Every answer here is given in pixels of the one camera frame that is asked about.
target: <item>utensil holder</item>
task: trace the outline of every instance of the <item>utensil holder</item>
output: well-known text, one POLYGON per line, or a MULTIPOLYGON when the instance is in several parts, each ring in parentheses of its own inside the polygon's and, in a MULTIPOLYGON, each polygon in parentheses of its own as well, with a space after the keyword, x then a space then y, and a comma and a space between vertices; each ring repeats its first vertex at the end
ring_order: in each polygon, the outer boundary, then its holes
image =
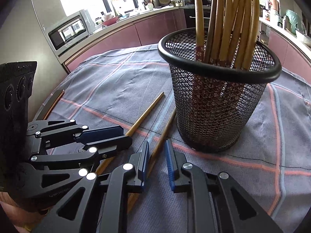
POLYGON ((266 84, 282 71, 277 56, 259 41, 249 71, 196 61, 195 28, 166 35, 158 51, 169 63, 180 136, 202 152, 221 152, 237 141, 266 84))

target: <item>black mesh basket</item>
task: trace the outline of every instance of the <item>black mesh basket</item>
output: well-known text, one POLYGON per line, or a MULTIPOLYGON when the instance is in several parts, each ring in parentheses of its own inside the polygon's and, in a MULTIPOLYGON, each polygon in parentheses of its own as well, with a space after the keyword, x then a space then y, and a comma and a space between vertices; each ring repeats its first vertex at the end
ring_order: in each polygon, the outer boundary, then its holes
POLYGON ((204 64, 195 61, 195 39, 194 28, 173 32, 160 40, 158 51, 169 63, 181 137, 198 151, 220 152, 236 142, 282 67, 260 42, 249 71, 204 64))

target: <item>microwave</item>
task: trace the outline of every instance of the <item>microwave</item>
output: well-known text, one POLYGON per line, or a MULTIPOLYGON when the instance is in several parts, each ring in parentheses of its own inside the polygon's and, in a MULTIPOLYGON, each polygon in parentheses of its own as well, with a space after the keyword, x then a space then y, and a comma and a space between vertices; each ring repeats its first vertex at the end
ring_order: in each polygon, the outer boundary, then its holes
POLYGON ((44 34, 53 52, 59 57, 95 30, 95 23, 88 11, 80 10, 45 29, 44 34))

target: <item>silver screw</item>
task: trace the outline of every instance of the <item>silver screw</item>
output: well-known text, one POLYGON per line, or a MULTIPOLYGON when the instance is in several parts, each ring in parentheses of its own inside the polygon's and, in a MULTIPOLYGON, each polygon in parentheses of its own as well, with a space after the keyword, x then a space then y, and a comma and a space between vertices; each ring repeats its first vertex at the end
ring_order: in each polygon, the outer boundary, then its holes
POLYGON ((89 174, 87 174, 86 178, 87 178, 88 180, 93 180, 93 179, 96 178, 96 176, 97 176, 96 173, 90 172, 89 174))
POLYGON ((184 163, 184 164, 183 164, 183 168, 184 168, 184 169, 191 169, 191 168, 192 168, 192 164, 190 164, 190 163, 184 163))
POLYGON ((94 152, 96 152, 97 151, 97 148, 96 147, 90 147, 89 148, 89 152, 91 152, 91 153, 94 153, 94 152))
POLYGON ((37 158, 38 158, 37 156, 32 156, 30 160, 31 160, 31 161, 36 161, 37 158))
POLYGON ((226 173, 226 172, 221 172, 221 173, 219 174, 219 177, 220 177, 221 179, 223 179, 223 180, 226 180, 227 178, 229 178, 229 174, 226 173))
POLYGON ((126 163, 123 165, 124 170, 131 170, 133 168, 133 165, 131 163, 126 163))
POLYGON ((81 177, 84 177, 87 175, 87 169, 81 168, 78 173, 81 177))

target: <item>black basket rim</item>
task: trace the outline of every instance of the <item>black basket rim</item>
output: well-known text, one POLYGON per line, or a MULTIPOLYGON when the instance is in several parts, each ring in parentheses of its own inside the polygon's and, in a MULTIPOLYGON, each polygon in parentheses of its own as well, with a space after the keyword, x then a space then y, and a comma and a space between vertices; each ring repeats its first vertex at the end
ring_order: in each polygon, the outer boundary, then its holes
POLYGON ((232 69, 211 64, 205 64, 199 61, 187 60, 167 50, 165 44, 168 40, 170 40, 175 35, 190 31, 195 31, 195 28, 187 28, 172 32, 159 41, 158 52, 166 62, 177 68, 183 69, 196 75, 200 75, 203 77, 212 77, 214 79, 236 83, 265 84, 276 80, 281 74, 282 66, 279 58, 273 51, 271 51, 267 46, 259 41, 257 41, 256 44, 265 49, 273 58, 274 67, 269 71, 250 72, 240 69, 232 69))

